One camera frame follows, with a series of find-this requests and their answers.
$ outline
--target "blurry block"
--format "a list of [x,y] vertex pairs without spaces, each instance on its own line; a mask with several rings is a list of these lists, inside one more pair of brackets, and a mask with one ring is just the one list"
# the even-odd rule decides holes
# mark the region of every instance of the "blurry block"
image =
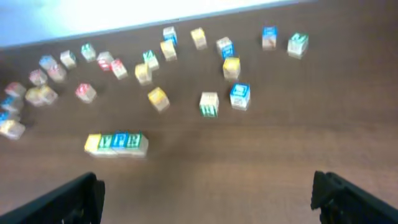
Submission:
[[292,38],[290,38],[287,53],[295,58],[302,58],[303,54],[308,47],[308,35],[295,33]]
[[96,52],[91,44],[84,44],[81,46],[81,54],[87,62],[92,62],[96,58]]
[[262,49],[274,50],[276,48],[278,30],[276,27],[264,27],[262,29]]
[[148,99],[159,112],[167,109],[170,106],[169,99],[167,98],[164,91],[159,87],[148,93]]
[[171,40],[173,45],[177,45],[177,34],[175,33],[174,27],[166,27],[163,29],[163,38],[164,40]]
[[51,55],[44,55],[39,60],[39,65],[45,70],[50,69],[52,66],[58,64],[57,61]]
[[113,57],[109,52],[101,52],[97,57],[98,65],[103,71],[108,71],[111,69],[112,61]]
[[24,107],[24,102],[21,98],[8,96],[2,103],[1,108],[10,113],[19,113]]
[[152,72],[147,63],[136,65],[136,77],[141,85],[152,83]]
[[144,57],[144,62],[148,64],[151,71],[159,69],[159,63],[153,51],[148,50],[147,52],[144,52],[142,56]]
[[29,80],[35,86],[41,86],[46,84],[47,79],[47,75],[41,69],[34,70],[29,74]]
[[241,73],[241,62],[239,58],[227,58],[223,65],[224,77],[228,80],[236,80]]
[[75,93],[84,103],[91,103],[97,96],[94,88],[87,83],[80,84]]
[[62,52],[60,55],[60,60],[67,69],[76,67],[76,56],[70,50]]
[[120,59],[115,59],[113,62],[111,62],[111,68],[118,80],[126,78],[129,75]]
[[65,81],[67,77],[67,71],[59,64],[52,66],[47,70],[49,77],[56,83]]
[[235,83],[232,86],[229,97],[234,109],[247,110],[250,102],[250,86],[243,83]]
[[212,92],[203,92],[200,98],[200,112],[204,117],[215,118],[218,116],[218,95]]
[[234,45],[228,37],[217,40],[217,52],[221,55],[223,60],[228,57],[234,57]]
[[207,47],[205,32],[202,28],[197,28],[191,31],[191,36],[195,47],[198,50],[205,49]]
[[171,40],[161,42],[160,48],[162,49],[166,61],[177,59],[177,54],[175,53],[173,42]]

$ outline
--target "blue block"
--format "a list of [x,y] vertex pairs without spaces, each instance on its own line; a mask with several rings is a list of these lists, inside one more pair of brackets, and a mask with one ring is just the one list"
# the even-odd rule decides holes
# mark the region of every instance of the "blue block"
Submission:
[[113,135],[111,148],[114,150],[123,150],[127,145],[128,133],[116,133]]
[[223,56],[223,60],[228,57],[234,57],[234,45],[230,44],[221,49],[221,55]]

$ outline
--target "white block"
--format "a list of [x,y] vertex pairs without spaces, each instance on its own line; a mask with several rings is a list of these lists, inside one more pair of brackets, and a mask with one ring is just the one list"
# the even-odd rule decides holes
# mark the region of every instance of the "white block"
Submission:
[[113,71],[114,75],[119,80],[122,79],[122,78],[126,78],[129,75],[127,73],[127,70],[124,67],[122,61],[120,61],[120,59],[116,59],[113,62],[111,62],[111,68],[112,68],[112,71]]
[[0,134],[3,136],[17,140],[25,131],[25,126],[15,120],[5,120],[0,124]]
[[203,92],[201,94],[199,108],[204,117],[218,116],[218,95],[215,92]]
[[1,108],[11,113],[19,113],[24,107],[24,102],[21,98],[8,96],[2,103]]
[[174,45],[171,40],[161,42],[160,48],[162,49],[166,61],[177,59],[177,53],[175,53]]
[[58,98],[58,94],[47,85],[40,87],[39,94],[42,101],[48,105],[54,103],[54,101]]
[[37,69],[29,74],[29,80],[33,83],[33,85],[41,86],[47,83],[48,78],[41,69]]
[[206,36],[202,28],[197,28],[191,31],[191,36],[193,43],[195,43],[195,47],[198,50],[207,48]]
[[148,67],[151,71],[159,69],[159,62],[156,59],[155,53],[153,51],[148,50],[142,54],[144,57],[144,62],[148,64]]
[[136,77],[141,85],[152,83],[152,72],[147,63],[136,65]]
[[295,58],[302,58],[308,47],[308,35],[295,33],[289,40],[287,53]]
[[18,82],[12,82],[8,84],[4,91],[13,97],[23,97],[26,92],[26,88]]
[[70,50],[62,52],[60,60],[67,69],[76,67],[76,56]]
[[232,86],[229,97],[234,109],[247,110],[250,102],[250,86],[243,83],[235,83]]
[[80,84],[75,93],[84,103],[91,103],[97,96],[94,88],[87,83]]
[[40,94],[40,88],[30,88],[25,95],[26,101],[31,103],[33,106],[43,106],[46,102],[42,99]]
[[67,71],[59,64],[52,66],[47,72],[49,77],[56,83],[63,82],[67,78]]

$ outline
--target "block face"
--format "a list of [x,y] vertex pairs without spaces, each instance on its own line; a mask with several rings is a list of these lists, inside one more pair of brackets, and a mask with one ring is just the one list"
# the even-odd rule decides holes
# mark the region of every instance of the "block face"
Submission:
[[171,40],[161,42],[160,48],[162,49],[166,61],[177,59],[177,54],[175,53],[173,42]]
[[39,65],[45,70],[50,69],[52,66],[58,64],[57,61],[51,55],[44,55],[39,60]]
[[84,44],[81,46],[81,54],[87,62],[92,62],[96,58],[96,52],[91,44]]
[[70,50],[62,52],[60,55],[60,60],[68,69],[76,67],[76,56]]
[[84,103],[91,103],[97,96],[94,88],[87,83],[80,84],[75,93]]
[[287,52],[290,56],[301,58],[308,47],[308,35],[295,33],[289,40]]
[[197,28],[191,31],[193,43],[198,50],[207,48],[205,32],[202,28]]
[[8,96],[2,103],[1,108],[11,112],[18,113],[24,107],[24,102],[20,98]]
[[40,94],[40,88],[30,88],[25,95],[26,101],[31,103],[33,106],[43,106],[46,102],[42,99]]
[[163,29],[163,38],[164,40],[171,40],[173,45],[177,45],[177,34],[175,33],[174,27],[166,27]]
[[61,65],[54,65],[47,70],[49,77],[57,83],[65,81],[67,77],[67,71],[62,68]]
[[37,69],[29,74],[29,80],[33,85],[41,86],[47,83],[48,78],[41,69]]
[[274,50],[276,48],[278,30],[276,27],[264,27],[262,30],[262,48]]
[[101,140],[101,134],[89,134],[85,144],[85,151],[95,153],[98,150],[98,144]]
[[141,85],[152,83],[152,72],[149,70],[148,64],[136,65],[136,77]]
[[118,80],[126,78],[128,76],[127,70],[120,59],[116,59],[111,62],[111,68]]
[[217,40],[217,51],[225,60],[228,57],[234,57],[234,45],[232,41],[228,37],[224,37],[220,40]]
[[223,65],[225,79],[238,79],[241,73],[241,62],[239,58],[227,58]]
[[250,86],[243,83],[235,83],[229,97],[234,109],[246,110],[250,101]]
[[26,88],[23,87],[18,82],[12,82],[12,83],[8,84],[8,86],[6,87],[6,89],[4,91],[10,96],[20,98],[20,97],[24,96],[24,94],[26,92]]
[[159,87],[148,93],[148,99],[159,112],[167,109],[170,105],[166,94]]
[[144,57],[144,62],[148,64],[150,70],[154,71],[159,69],[159,62],[156,59],[155,53],[153,51],[148,50],[142,54]]
[[50,87],[44,85],[40,88],[40,97],[46,104],[51,105],[58,98],[58,94]]

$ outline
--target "yellow block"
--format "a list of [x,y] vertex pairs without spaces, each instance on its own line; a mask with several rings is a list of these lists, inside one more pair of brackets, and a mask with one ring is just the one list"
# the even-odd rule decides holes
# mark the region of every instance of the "yellow block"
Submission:
[[227,58],[225,59],[223,68],[225,70],[237,70],[239,68],[239,58]]
[[159,103],[161,100],[163,100],[166,97],[166,94],[164,93],[164,91],[157,87],[156,89],[152,90],[150,93],[148,93],[148,98],[149,101],[152,104],[157,104]]
[[201,39],[201,38],[204,38],[205,32],[203,31],[202,28],[197,28],[197,29],[194,29],[193,31],[191,31],[191,36],[192,36],[192,39],[194,39],[194,40]]
[[89,134],[85,144],[85,151],[87,152],[97,151],[100,140],[101,140],[101,134]]

